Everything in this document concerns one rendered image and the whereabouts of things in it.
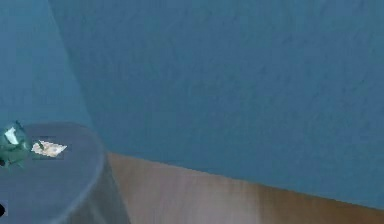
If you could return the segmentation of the pale flat paper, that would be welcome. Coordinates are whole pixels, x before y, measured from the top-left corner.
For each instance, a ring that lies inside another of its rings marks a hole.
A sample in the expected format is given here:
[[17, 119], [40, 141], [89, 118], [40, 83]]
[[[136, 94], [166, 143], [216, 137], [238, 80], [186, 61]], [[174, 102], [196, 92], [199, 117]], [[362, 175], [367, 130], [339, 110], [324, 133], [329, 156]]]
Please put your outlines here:
[[66, 145], [38, 140], [32, 146], [31, 151], [47, 157], [55, 158], [67, 148]]

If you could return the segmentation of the green glass statue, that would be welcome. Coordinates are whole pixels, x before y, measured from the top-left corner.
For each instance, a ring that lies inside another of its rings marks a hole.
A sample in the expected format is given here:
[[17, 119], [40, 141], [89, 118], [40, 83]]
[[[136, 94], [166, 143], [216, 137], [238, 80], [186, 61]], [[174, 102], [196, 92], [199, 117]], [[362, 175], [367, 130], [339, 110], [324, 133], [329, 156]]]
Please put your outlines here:
[[0, 130], [0, 168], [22, 167], [31, 149], [32, 142], [18, 120]]

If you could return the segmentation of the round blue-grey table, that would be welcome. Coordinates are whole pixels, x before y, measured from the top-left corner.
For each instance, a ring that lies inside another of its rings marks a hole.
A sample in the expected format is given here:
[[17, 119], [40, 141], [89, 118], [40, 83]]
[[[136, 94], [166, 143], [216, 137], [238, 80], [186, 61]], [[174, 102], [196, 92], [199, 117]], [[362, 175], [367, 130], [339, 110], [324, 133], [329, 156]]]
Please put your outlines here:
[[28, 139], [62, 145], [55, 157], [30, 152], [19, 164], [0, 162], [0, 224], [131, 224], [106, 150], [85, 126], [55, 122], [0, 129], [0, 144]]

